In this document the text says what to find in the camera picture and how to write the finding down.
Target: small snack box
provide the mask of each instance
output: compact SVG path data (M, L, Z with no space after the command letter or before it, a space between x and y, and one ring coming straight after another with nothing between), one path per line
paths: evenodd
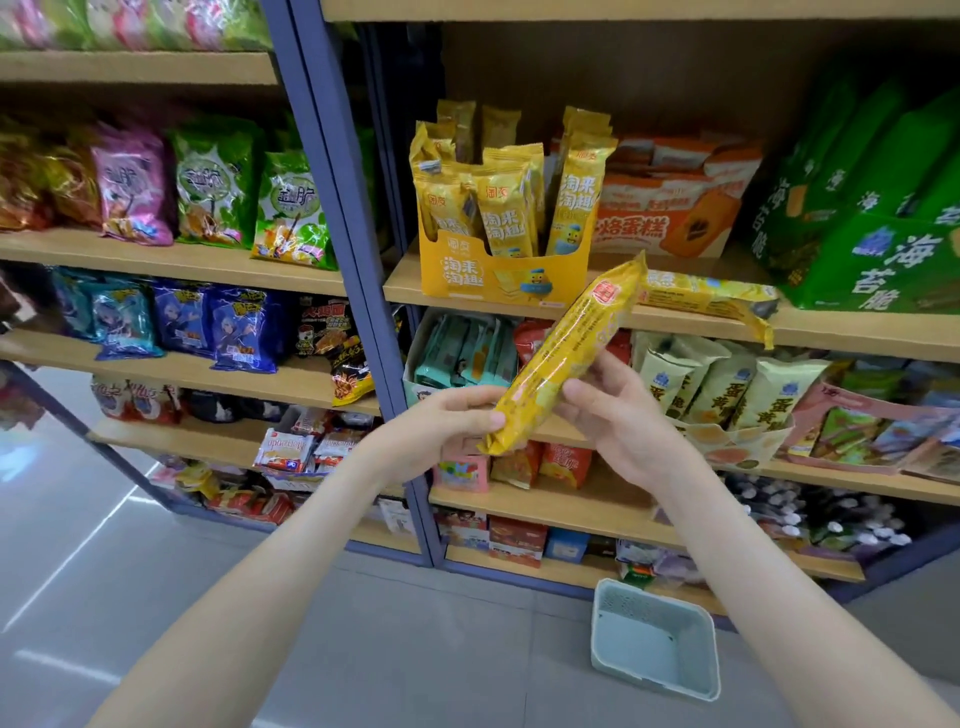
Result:
M540 523L490 516L490 556L539 569L548 530Z

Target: red snack package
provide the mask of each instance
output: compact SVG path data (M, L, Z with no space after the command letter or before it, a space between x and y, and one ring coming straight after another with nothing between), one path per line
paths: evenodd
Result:
M540 463L540 474L563 480L573 488L583 488L593 450L547 443Z

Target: green snack bag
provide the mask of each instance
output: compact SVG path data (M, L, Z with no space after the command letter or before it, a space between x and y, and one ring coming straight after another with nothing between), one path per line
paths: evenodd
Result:
M340 270L303 150L268 152L251 257Z
M182 243L253 244L263 134L244 119L205 117L171 134Z

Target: plastic basket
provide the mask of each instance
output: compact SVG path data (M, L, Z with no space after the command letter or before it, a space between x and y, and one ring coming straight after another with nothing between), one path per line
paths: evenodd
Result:
M642 688L706 701L720 696L709 612L614 579L602 579L593 594L590 661Z

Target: left hand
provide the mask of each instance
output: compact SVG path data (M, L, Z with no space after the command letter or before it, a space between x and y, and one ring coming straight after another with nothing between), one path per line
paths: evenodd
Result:
M367 435L350 457L369 462L390 482L402 483L441 460L479 454L480 439L503 427L506 416L477 407L495 404L506 391L482 385L432 394Z

